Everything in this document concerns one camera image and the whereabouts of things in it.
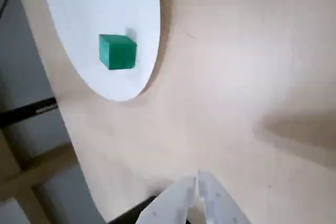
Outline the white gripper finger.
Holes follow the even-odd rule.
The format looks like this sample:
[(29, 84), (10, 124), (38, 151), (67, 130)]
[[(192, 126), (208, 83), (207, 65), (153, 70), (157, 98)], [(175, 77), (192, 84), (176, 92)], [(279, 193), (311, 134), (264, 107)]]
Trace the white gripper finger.
[(206, 223), (250, 223), (250, 220), (212, 173), (198, 172), (198, 195), (204, 202)]
[(162, 191), (143, 211), (136, 223), (186, 223), (196, 191), (196, 177), (184, 176)]

